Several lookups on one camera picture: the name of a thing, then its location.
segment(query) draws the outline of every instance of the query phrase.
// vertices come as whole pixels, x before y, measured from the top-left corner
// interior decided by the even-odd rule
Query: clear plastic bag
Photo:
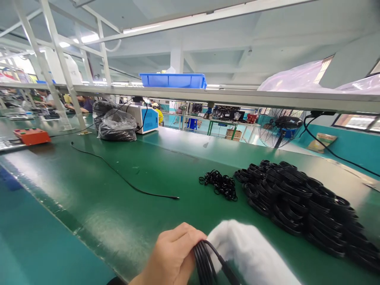
[[[137,128],[135,118],[117,109],[109,110],[102,119],[98,129],[98,138],[108,141],[135,141]]]
[[[314,61],[281,71],[265,80],[258,91],[339,93],[339,94],[380,94],[380,75],[373,75],[350,82],[335,89],[324,88],[315,83],[323,61]]]
[[[117,108],[118,106],[112,101],[108,102],[108,101],[98,100],[94,103],[92,118],[94,120],[96,132],[99,131],[99,126],[102,123],[102,119],[105,117],[105,114],[109,110],[112,110],[112,109],[116,110]]]

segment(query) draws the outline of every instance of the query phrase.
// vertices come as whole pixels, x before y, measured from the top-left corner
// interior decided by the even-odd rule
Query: yellow shirt
[[[63,95],[66,104],[72,104],[72,100],[69,94]]]

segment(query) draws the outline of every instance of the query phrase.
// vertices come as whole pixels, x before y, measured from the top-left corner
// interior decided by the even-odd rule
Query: ceiling
[[[57,13],[57,9],[83,21],[86,27],[81,28],[82,34],[96,30],[94,17],[81,8],[74,8],[70,0],[50,2],[56,7],[53,17],[61,35],[74,38],[74,22]],[[95,0],[89,7],[124,29],[244,2]],[[39,8],[38,1],[24,0],[24,3],[28,13]],[[11,1],[6,1],[2,8],[0,27],[6,29],[18,18]],[[31,25],[39,39],[50,41],[42,15],[33,19]],[[116,34],[111,28],[103,26],[105,36]],[[376,5],[376,0],[318,0],[125,38],[117,51],[108,52],[108,61],[111,67],[138,77],[140,72],[169,68],[171,50],[180,47],[185,57],[184,72],[204,73],[209,84],[259,85],[277,72],[333,55],[347,43],[379,31],[379,27],[380,7]],[[21,28],[14,33],[25,36]],[[14,36],[4,38],[27,44],[26,40]],[[113,48],[116,44],[117,41],[113,41],[106,43],[106,46]],[[91,47],[99,49],[98,44]]]

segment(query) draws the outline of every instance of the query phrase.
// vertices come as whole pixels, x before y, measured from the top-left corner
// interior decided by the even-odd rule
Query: shelf
[[[86,96],[128,95],[216,104],[264,106],[296,110],[323,110],[339,113],[380,112],[379,95],[327,94],[273,91],[207,90],[75,85]]]

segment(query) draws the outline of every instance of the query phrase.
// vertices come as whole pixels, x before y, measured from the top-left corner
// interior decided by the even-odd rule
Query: blue plastic crate
[[[206,89],[204,74],[140,73],[144,87]]]

